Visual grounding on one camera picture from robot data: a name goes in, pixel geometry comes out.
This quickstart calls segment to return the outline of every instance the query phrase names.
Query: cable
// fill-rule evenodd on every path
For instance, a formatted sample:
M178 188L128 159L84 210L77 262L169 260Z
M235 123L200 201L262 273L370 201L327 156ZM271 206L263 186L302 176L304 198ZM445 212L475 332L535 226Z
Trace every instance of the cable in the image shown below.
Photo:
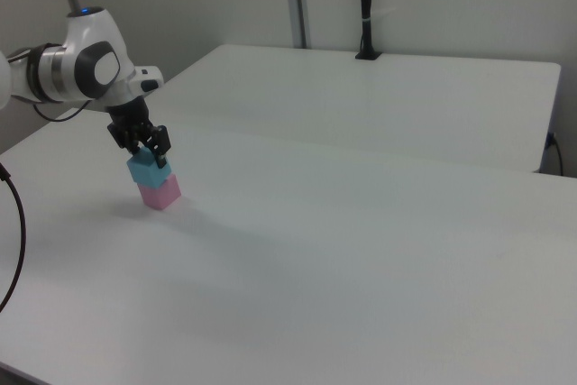
M561 157L561 149L559 149L559 143L555 138L553 138L553 144L557 149L557 156L559 157L559 174L563 176L563 158Z
M18 206L18 215L20 216L20 254L18 255L18 264L16 265L16 271L12 278L12 283L10 283L10 288L6 292L2 303L0 303L0 313L8 304L8 300L14 293L14 289L16 288L16 284L18 283L18 279L20 278L20 273L22 272L22 266L24 264L24 254L26 252L26 218L24 216L24 208L22 206L22 200L20 199L20 195L16 190L16 187L10 180L10 173L4 168L2 164L0 164L0 180L3 180L8 184L8 187L12 191L12 195L14 196L14 200L16 201L16 206Z
M64 119L49 118L47 115L45 115L43 112L40 111L40 109L37 107L36 104L33 107L34 107L34 111L38 114L38 116L41 117L42 119L48 121L48 122L66 122L66 121L69 121L70 119L72 119L73 117L77 116L82 110L87 108L87 105L89 105L91 102L92 101L86 101L86 103L84 103L76 112L74 112L69 117L65 117Z
M30 49L26 49L26 51L23 51L22 53L14 55L11 58L9 57L7 59L8 63L13 63L13 62L16 62L17 60L26 59L29 54L30 54Z
M545 150L549 149L551 146L554 146L557 149L557 157L559 157L559 174L560 176L564 176L563 157L561 156L561 148L559 147L559 142L557 141L555 133L547 133L547 138L545 140Z

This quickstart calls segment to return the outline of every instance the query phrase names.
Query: white table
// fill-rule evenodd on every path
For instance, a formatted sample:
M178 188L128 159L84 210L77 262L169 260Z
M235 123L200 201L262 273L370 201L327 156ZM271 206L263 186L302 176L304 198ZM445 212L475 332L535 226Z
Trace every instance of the white table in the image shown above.
M151 98L152 112L232 132L536 171L552 63L225 45Z
M59 385L577 381L575 179L153 117L184 194L166 212L104 114L0 156L29 222L0 362Z

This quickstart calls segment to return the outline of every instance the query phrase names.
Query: stacked blocks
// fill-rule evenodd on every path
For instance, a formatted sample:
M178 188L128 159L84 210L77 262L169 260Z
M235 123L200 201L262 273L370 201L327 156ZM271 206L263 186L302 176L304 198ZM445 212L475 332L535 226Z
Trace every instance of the stacked blocks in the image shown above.
M169 163L159 169L148 148L142 147L126 164L146 206L161 210L180 197L179 184Z

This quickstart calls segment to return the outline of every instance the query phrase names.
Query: pink block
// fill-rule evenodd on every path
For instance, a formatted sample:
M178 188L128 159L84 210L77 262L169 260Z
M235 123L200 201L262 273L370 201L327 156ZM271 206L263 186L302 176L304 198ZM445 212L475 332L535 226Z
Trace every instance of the pink block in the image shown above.
M180 197L179 183L174 173L170 173L158 188L150 188L141 184L136 185L141 191L144 205L153 209L162 210Z

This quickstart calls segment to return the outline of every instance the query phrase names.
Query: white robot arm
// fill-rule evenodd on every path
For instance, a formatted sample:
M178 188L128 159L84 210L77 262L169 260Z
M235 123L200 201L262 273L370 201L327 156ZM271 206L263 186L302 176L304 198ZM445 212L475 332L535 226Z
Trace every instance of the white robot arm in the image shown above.
M31 104L97 100L111 115L108 130L121 148L151 149L159 167L170 148L164 126L148 118L143 97L164 84L156 67L135 67L114 19L99 7L68 15L62 45L21 49L5 58L0 53L0 109L10 96Z

